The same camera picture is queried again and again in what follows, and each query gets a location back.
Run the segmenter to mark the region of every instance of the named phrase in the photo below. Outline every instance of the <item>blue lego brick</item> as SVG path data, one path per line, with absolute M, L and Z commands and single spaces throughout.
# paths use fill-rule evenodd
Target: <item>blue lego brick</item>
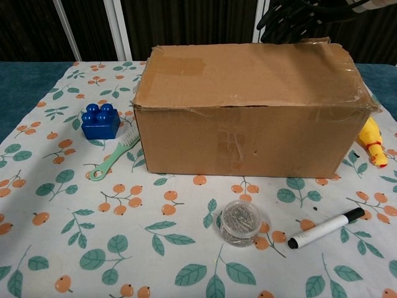
M 116 137 L 120 118 L 111 104 L 103 104 L 100 108 L 96 104 L 89 104 L 86 110 L 81 116 L 81 128 L 87 140 L 108 140 Z

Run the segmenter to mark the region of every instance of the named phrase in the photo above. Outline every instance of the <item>toothbrush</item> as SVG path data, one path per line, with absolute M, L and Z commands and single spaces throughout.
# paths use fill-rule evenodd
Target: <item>toothbrush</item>
M 139 131 L 136 127 L 133 127 L 119 141 L 116 150 L 109 156 L 109 158 L 89 173 L 89 179 L 92 181 L 99 181 L 104 179 L 108 170 L 118 160 L 118 158 L 122 156 L 126 151 L 133 148 L 136 143 L 139 142 L 139 140 Z

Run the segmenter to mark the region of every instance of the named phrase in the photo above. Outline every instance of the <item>whiteboard marker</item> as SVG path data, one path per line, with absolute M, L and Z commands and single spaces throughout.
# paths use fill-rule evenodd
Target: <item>whiteboard marker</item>
M 288 246 L 292 249 L 301 248 L 306 244 L 325 236 L 336 229 L 343 227 L 345 224 L 352 222 L 364 215 L 363 208 L 356 208 L 345 214 L 339 215 L 333 219 L 328 220 L 317 227 L 311 228 L 301 234 L 298 234 L 288 240 Z

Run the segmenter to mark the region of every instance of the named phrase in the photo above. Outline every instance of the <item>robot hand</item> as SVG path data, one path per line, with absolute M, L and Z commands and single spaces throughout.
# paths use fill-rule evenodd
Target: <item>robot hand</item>
M 256 29 L 266 26 L 261 42 L 278 29 L 275 43 L 295 43 L 322 24 L 353 20 L 367 9 L 394 3 L 397 0 L 275 0 Z

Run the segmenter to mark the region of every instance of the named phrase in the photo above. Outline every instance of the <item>yellow rubber chicken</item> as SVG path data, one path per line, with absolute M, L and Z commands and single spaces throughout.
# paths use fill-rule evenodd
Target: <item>yellow rubber chicken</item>
M 360 140 L 365 144 L 371 154 L 371 161 L 375 166 L 381 168 L 387 166 L 387 157 L 382 150 L 382 137 L 378 124 L 372 117 L 369 117 L 361 132 Z

